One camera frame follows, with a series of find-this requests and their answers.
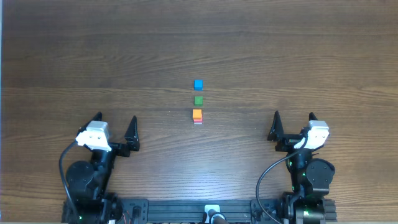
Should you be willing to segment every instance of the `wooden table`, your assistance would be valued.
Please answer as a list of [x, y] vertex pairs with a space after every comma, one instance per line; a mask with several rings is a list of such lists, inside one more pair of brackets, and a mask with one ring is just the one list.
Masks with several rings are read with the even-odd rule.
[[[393, 0], [5, 0], [2, 220], [60, 221], [58, 158], [97, 111], [113, 141], [139, 121], [141, 150], [117, 158], [110, 191], [252, 199], [285, 156], [266, 141], [275, 110], [288, 133], [311, 111], [329, 124], [318, 157], [337, 169], [340, 221], [398, 220], [397, 21]], [[89, 157], [76, 147], [65, 168]], [[261, 195], [290, 188], [281, 165]]]

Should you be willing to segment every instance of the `wooden tabletop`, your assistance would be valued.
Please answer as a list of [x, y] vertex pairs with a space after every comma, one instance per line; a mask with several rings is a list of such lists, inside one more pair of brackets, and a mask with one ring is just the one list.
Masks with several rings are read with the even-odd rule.
[[[4, 0], [1, 218], [59, 222], [58, 158], [102, 111], [112, 140], [138, 117], [141, 150], [109, 190], [150, 200], [253, 199], [285, 156], [275, 110], [331, 135], [328, 198], [340, 221], [398, 220], [398, 2], [394, 0]], [[202, 79], [203, 91], [193, 90]], [[193, 97], [203, 96], [203, 125]], [[65, 169], [87, 160], [82, 147]], [[283, 165], [262, 198], [290, 190]]]

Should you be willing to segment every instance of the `orange cube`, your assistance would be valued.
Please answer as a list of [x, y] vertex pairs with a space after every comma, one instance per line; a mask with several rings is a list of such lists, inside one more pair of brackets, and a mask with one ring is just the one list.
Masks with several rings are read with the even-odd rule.
[[201, 119], [201, 109], [193, 109], [192, 118]]

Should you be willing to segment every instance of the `black cable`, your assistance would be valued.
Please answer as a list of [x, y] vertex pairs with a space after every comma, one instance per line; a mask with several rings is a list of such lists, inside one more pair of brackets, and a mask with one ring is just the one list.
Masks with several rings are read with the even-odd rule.
[[280, 221], [276, 220], [273, 216], [271, 216], [271, 215], [266, 211], [266, 209], [262, 206], [262, 204], [261, 204], [261, 201], [260, 201], [260, 193], [259, 193], [259, 192], [260, 192], [260, 184], [261, 184], [262, 179], [266, 176], [266, 174], [267, 174], [272, 168], [274, 168], [276, 165], [280, 164], [281, 162], [283, 162], [283, 161], [285, 161], [285, 160], [287, 160], [287, 159], [290, 159], [291, 157], [293, 157], [294, 155], [296, 155], [297, 153], [299, 153], [299, 152], [305, 147], [305, 145], [307, 144], [307, 141], [308, 141], [308, 136], [305, 134], [305, 135], [304, 135], [304, 138], [305, 138], [304, 144], [300, 147], [300, 149], [298, 149], [297, 151], [291, 153], [290, 155], [288, 155], [288, 156], [286, 156], [286, 157], [283, 157], [283, 158], [279, 159], [278, 161], [274, 162], [271, 166], [269, 166], [269, 167], [261, 174], [259, 180], [257, 181], [257, 185], [256, 185], [256, 199], [257, 199], [257, 203], [260, 205], [262, 211], [263, 211], [266, 215], [268, 215], [268, 217], [269, 217], [270, 219], [272, 219], [273, 221], [275, 221], [275, 222], [278, 223], [278, 224], [282, 224], [282, 223], [281, 223]]
[[68, 153], [68, 151], [69, 151], [73, 146], [75, 146], [76, 144], [77, 144], [77, 141], [73, 141], [73, 142], [62, 152], [62, 154], [61, 154], [61, 156], [60, 156], [59, 165], [60, 165], [60, 174], [61, 174], [61, 180], [62, 180], [62, 183], [63, 183], [63, 187], [65, 188], [65, 191], [66, 191], [66, 193], [67, 193], [67, 197], [68, 197], [68, 201], [69, 201], [70, 207], [72, 208], [72, 211], [73, 211], [73, 213], [74, 213], [75, 216], [76, 216], [76, 221], [78, 221], [78, 220], [79, 220], [79, 214], [77, 213], [76, 206], [75, 206], [75, 204], [73, 203], [73, 200], [72, 200], [72, 198], [71, 198], [71, 196], [70, 196], [70, 194], [69, 194], [67, 181], [65, 180], [65, 175], [63, 174], [63, 167], [62, 167], [62, 160], [63, 160], [63, 158], [64, 158], [65, 155]]

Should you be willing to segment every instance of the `brown wooden surface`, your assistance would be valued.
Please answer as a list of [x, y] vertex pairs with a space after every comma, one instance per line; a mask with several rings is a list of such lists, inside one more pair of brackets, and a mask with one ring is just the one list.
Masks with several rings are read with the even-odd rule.
[[[275, 110], [298, 133], [313, 111], [331, 136], [341, 221], [398, 220], [398, 2], [376, 0], [5, 0], [3, 221], [60, 220], [58, 158], [104, 113], [141, 150], [109, 189], [151, 200], [252, 199], [284, 156], [266, 141]], [[203, 92], [193, 80], [203, 79]], [[194, 126], [193, 96], [204, 96]], [[65, 160], [88, 159], [74, 148]], [[264, 198], [290, 189], [284, 166]]]

